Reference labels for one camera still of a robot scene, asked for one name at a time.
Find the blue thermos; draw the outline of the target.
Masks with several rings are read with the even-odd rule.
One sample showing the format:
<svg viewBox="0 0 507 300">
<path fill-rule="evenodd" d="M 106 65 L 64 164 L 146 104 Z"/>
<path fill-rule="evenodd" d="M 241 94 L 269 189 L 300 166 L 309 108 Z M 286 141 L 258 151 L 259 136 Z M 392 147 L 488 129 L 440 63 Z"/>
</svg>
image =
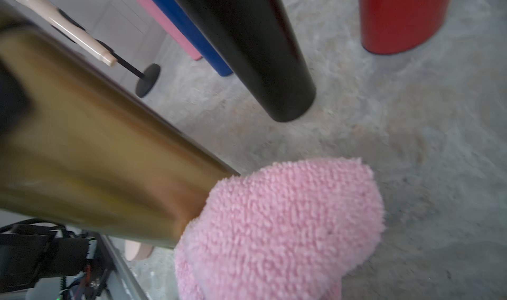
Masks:
<svg viewBox="0 0 507 300">
<path fill-rule="evenodd" d="M 179 29 L 185 38 L 195 47 L 200 55 L 222 77 L 229 76 L 233 71 L 220 57 L 218 52 L 208 42 L 200 30 L 194 25 L 186 12 L 175 0 L 152 0 L 162 13 Z"/>
</svg>

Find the pink cloth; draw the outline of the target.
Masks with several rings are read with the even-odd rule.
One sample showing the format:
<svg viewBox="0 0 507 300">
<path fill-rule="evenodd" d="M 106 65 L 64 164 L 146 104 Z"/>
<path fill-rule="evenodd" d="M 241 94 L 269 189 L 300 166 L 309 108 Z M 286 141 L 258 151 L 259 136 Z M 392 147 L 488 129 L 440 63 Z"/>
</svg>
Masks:
<svg viewBox="0 0 507 300">
<path fill-rule="evenodd" d="M 219 181 L 174 250 L 181 299 L 340 299 L 376 250 L 384 201 L 360 159 L 275 163 Z"/>
</svg>

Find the pink thermos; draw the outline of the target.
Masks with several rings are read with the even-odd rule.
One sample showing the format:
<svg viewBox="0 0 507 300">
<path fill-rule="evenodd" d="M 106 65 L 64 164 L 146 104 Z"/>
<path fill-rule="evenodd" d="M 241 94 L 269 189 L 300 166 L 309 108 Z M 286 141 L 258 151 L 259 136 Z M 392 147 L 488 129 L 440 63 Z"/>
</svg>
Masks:
<svg viewBox="0 0 507 300">
<path fill-rule="evenodd" d="M 136 1 L 182 47 L 182 49 L 190 55 L 193 60 L 198 61 L 202 59 L 202 55 L 199 51 L 187 40 L 182 32 L 165 16 L 165 14 L 152 0 Z"/>
</svg>

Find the gold thermos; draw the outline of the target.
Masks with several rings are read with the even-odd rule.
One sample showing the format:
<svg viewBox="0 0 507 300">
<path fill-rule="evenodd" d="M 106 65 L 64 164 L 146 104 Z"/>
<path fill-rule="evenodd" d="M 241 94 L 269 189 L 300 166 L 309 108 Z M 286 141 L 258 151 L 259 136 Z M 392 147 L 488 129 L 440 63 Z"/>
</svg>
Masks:
<svg viewBox="0 0 507 300">
<path fill-rule="evenodd" d="M 172 247 L 234 170 L 1 12 L 1 208 Z"/>
</svg>

